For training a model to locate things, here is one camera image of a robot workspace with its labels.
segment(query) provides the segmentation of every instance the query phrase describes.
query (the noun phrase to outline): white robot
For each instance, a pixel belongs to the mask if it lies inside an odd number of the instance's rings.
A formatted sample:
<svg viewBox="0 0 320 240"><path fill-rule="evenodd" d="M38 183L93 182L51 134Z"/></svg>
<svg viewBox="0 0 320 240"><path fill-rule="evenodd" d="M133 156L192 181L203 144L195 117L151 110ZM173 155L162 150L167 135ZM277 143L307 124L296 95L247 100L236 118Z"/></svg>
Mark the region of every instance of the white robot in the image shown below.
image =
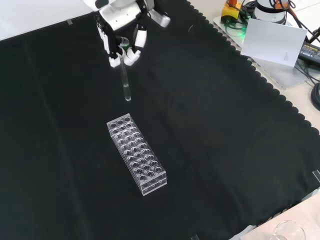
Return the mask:
<svg viewBox="0 0 320 240"><path fill-rule="evenodd" d="M170 23L170 18L160 8L157 0L83 0L93 11L104 49L108 53L111 67L120 65L123 58L127 66L133 65L140 57L147 40L144 25L149 16L163 28ZM129 45L125 37L117 36L115 31L137 22L133 42L125 51L122 47Z"/></svg>
<svg viewBox="0 0 320 240"><path fill-rule="evenodd" d="M289 6L295 7L295 4L289 0L256 0L254 16L263 21L285 24Z"/></svg>

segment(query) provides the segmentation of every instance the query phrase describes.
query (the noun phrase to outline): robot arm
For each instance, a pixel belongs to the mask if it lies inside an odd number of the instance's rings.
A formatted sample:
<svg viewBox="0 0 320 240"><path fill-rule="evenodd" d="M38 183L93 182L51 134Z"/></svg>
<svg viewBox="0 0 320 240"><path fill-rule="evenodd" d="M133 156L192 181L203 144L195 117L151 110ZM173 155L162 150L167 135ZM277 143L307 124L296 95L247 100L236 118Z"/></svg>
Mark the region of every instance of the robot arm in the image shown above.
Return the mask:
<svg viewBox="0 0 320 240"><path fill-rule="evenodd" d="M96 15L96 24L108 53L111 67L120 65L120 58L128 66L140 57L147 40L144 22L150 16L160 26L166 28L170 18L163 12L157 0L83 0ZM128 39L116 35L116 31L133 21L137 21L134 44L127 52L122 48L128 45Z"/></svg>

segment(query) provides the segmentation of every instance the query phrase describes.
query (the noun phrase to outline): yellow device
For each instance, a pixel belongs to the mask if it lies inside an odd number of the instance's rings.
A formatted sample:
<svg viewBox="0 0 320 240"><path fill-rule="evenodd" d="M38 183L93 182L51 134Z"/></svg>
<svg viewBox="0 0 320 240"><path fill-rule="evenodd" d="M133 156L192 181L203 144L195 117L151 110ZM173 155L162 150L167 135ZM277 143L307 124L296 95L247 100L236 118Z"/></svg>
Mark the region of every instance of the yellow device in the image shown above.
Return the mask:
<svg viewBox="0 0 320 240"><path fill-rule="evenodd" d="M235 4L235 7L237 9L241 9L241 3L238 2L237 4ZM227 21L229 21L230 23L236 22L239 18L239 11L237 9L229 6L228 3L226 2L222 9L221 22L223 23L226 23Z"/></svg>

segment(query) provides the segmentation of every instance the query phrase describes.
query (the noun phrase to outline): cable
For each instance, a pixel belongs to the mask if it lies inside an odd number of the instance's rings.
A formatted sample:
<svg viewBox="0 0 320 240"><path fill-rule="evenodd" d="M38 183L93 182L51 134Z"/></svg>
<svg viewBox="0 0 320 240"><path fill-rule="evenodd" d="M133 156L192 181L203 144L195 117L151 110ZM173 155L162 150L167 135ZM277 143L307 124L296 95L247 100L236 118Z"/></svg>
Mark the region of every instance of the cable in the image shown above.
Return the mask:
<svg viewBox="0 0 320 240"><path fill-rule="evenodd" d="M226 21L226 27L230 29L235 29L235 30L246 30L247 27L234 27L230 25L231 23L229 21Z"/></svg>
<svg viewBox="0 0 320 240"><path fill-rule="evenodd" d="M311 92L311 102L320 111L320 83L317 83Z"/></svg>
<svg viewBox="0 0 320 240"><path fill-rule="evenodd" d="M241 11L239 8L237 8L236 6L233 6L229 3L229 0L226 1L226 3L229 5L230 8L233 8L233 9L237 9L239 12Z"/></svg>
<svg viewBox="0 0 320 240"><path fill-rule="evenodd" d="M294 20L295 20L296 22L299 22L299 23L314 37L314 39L316 39L316 40L320 43L319 38L318 38L312 31L310 31L310 29L307 28L306 25L304 25L304 24L297 18L297 16L295 16L295 14L292 14L291 11L288 11L288 13L294 18Z"/></svg>
<svg viewBox="0 0 320 240"><path fill-rule="evenodd" d="M307 78L309 78L314 85L315 85L316 83L315 83L313 80L315 80L315 81L317 81L317 82L320 83L320 80L318 80L318 79L316 79L315 77L313 77L313 76L310 75L308 68L307 68L307 70L304 70L303 67L300 65L300 63L299 63L298 61L296 61L296 64L299 66L299 68L300 68L303 72L301 72L301 70L299 70L296 66L295 66L295 68L296 68L300 73L302 73L302 74L305 75Z"/></svg>
<svg viewBox="0 0 320 240"><path fill-rule="evenodd" d="M296 68L300 73L302 73L303 75L305 75L307 78L309 78L311 80L311 82L314 84L314 87L311 91L311 102L312 102L312 105L320 111L320 80L314 78L313 76L311 76L309 74L309 70L308 70L308 67L306 68L306 70L304 70L300 63L297 61L296 62L297 65L301 68L301 70L299 70L296 66L294 68Z"/></svg>
<svg viewBox="0 0 320 240"><path fill-rule="evenodd" d="M274 9L276 9L276 0L273 0L273 4L272 4L271 1L272 1L272 0L269 0L270 5L271 5ZM280 3L281 8L282 8L283 10L285 10L287 13L289 13L289 14L293 17L293 19L294 19L294 20L296 21L296 23L298 24L299 28L302 29L302 27L304 27L304 28L313 36L313 38L316 39L316 40L320 43L319 38L318 38L312 31L310 31L310 29L307 28L306 25L304 25L304 24L298 19L297 15L296 15L296 14L294 13L294 11L292 10L292 9L295 9L295 8L296 8L296 4L295 4L292 0L287 0L287 2L288 2L288 7L285 8L285 6L284 6L283 3L282 3L282 0L278 0L278 1L279 1L279 3Z"/></svg>

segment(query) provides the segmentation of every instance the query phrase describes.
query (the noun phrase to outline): black cloth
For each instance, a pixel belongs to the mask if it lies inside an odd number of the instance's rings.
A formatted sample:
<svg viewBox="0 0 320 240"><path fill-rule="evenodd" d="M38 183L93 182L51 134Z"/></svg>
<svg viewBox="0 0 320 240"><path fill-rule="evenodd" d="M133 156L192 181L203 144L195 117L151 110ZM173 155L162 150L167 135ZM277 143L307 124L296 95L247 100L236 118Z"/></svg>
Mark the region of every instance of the black cloth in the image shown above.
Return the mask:
<svg viewBox="0 0 320 240"><path fill-rule="evenodd" d="M92 14L0 42L1 239L228 240L317 187L319 131L185 0L162 6L131 103ZM167 171L147 196L107 131L126 113Z"/></svg>

